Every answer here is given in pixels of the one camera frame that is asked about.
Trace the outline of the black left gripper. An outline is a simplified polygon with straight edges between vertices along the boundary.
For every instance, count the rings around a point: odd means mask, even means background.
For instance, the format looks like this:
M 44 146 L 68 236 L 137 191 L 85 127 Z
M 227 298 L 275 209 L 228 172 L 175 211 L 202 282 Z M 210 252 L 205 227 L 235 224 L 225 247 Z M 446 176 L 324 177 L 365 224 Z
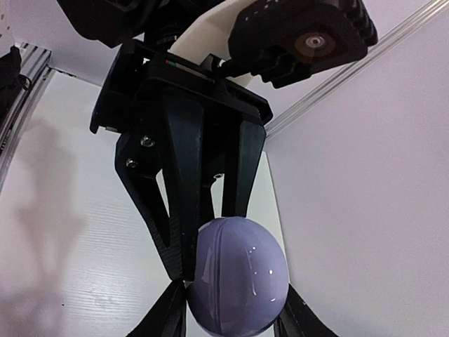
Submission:
M 202 66 L 138 40 L 121 46 L 90 129 L 121 134 L 116 172 L 171 279 L 194 279 L 201 181 L 222 174 L 222 216 L 247 216 L 272 117 L 264 98 Z

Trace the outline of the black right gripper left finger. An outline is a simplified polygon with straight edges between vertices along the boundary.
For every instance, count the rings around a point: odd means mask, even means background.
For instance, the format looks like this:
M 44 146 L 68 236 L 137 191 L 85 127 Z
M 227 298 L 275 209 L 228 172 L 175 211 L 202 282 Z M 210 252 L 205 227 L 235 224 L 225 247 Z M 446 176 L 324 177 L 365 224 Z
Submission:
M 142 321 L 126 336 L 185 337 L 185 283 L 181 279 L 172 281 Z

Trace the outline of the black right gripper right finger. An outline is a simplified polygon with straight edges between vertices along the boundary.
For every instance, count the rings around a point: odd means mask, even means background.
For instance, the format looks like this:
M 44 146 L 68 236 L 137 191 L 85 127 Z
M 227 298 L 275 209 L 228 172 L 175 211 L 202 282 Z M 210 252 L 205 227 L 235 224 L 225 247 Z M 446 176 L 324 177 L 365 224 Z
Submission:
M 274 321 L 276 337 L 337 337 L 303 301 L 294 287 L 288 286 L 286 303 Z

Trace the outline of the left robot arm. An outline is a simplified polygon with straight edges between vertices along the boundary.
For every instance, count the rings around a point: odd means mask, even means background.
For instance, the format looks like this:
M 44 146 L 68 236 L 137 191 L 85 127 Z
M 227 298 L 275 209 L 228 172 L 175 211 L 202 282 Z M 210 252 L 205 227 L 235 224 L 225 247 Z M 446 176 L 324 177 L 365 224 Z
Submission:
M 90 130 L 117 132 L 114 168 L 143 217 L 168 276 L 192 281 L 199 228 L 215 214 L 245 216 L 273 117 L 262 97 L 219 77 L 218 59 L 173 55 L 205 1 L 61 1 L 83 37 L 118 47 Z

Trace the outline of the purple earbud charging case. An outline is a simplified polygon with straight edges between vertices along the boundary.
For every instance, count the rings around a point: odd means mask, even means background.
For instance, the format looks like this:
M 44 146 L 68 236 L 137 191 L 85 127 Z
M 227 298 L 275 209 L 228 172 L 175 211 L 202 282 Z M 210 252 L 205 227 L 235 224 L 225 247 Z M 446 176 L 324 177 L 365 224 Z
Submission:
M 242 217 L 200 227 L 194 280 L 186 286 L 196 322 L 212 336 L 257 336 L 280 315 L 289 271 L 276 238 Z

